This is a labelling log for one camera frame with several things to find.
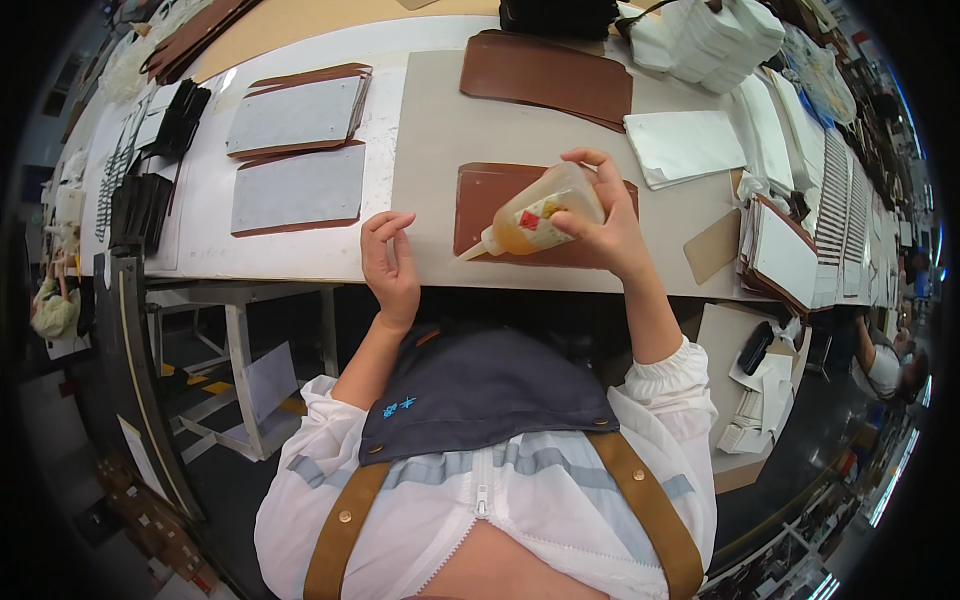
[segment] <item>right hand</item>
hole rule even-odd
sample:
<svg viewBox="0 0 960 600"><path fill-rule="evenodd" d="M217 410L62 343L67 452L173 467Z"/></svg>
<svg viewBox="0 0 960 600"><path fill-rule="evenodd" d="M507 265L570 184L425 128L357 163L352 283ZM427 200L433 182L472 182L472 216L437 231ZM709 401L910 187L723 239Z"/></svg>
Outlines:
<svg viewBox="0 0 960 600"><path fill-rule="evenodd" d="M644 263L649 262L649 254L643 243L633 201L616 163L607 153L593 148L577 148L561 154L560 158L580 163L584 168L607 213L607 222L596 225L578 214L560 211L550 216L550 223L560 231L583 240L601 257L604 267L620 279L626 281L635 277ZM596 167L596 171L585 164Z"/></svg>

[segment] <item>zipper pull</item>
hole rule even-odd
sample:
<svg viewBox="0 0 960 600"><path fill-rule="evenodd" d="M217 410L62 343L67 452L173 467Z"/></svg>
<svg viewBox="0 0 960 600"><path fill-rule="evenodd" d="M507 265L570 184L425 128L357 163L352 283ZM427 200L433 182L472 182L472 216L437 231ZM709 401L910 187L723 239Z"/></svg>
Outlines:
<svg viewBox="0 0 960 600"><path fill-rule="evenodd" d="M477 505L473 509L473 513L480 517L490 514L490 511L487 510L487 486L485 485L477 486Z"/></svg>

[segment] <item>hand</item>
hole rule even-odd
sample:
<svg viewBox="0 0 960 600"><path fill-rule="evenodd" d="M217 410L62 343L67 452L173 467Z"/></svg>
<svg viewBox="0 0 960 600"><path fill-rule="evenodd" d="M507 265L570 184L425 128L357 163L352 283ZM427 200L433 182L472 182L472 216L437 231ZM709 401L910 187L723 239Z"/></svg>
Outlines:
<svg viewBox="0 0 960 600"><path fill-rule="evenodd" d="M584 168L607 213L607 223L596 225L569 211L553 213L550 223L560 231L582 239L601 257L604 266L620 279L626 282L636 278L644 265L649 264L649 254L634 214L634 204L616 163L607 153L592 148L577 148L561 154L560 158L579 162ZM597 169L594 171L584 164Z"/></svg>
<svg viewBox="0 0 960 600"><path fill-rule="evenodd" d="M420 277L403 230L414 222L412 212L381 212L373 215L360 229L360 255L363 277L380 302L380 321L406 333L420 307ZM391 260L387 242L394 240L396 262Z"/></svg>

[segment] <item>left hand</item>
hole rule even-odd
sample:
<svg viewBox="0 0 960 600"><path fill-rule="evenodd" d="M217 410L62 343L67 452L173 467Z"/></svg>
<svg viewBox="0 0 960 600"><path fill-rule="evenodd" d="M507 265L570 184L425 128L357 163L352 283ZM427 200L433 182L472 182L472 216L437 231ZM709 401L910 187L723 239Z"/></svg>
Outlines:
<svg viewBox="0 0 960 600"><path fill-rule="evenodd" d="M380 302L380 321L406 333L420 307L420 276L404 228L414 222L412 212L386 211L373 215L360 229L364 279ZM391 260L387 242L394 240Z"/></svg>

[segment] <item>apron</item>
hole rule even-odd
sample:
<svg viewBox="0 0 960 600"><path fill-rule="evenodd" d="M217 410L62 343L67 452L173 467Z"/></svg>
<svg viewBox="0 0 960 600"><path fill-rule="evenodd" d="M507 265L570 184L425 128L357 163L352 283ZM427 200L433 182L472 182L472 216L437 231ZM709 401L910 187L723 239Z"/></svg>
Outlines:
<svg viewBox="0 0 960 600"><path fill-rule="evenodd" d="M544 341L482 325L412 331L383 397L367 415L360 467L317 539L303 599L340 597L350 552L394 460L558 430L586 432L654 546L671 600L692 597L703 581L700 552L619 428L592 372Z"/></svg>

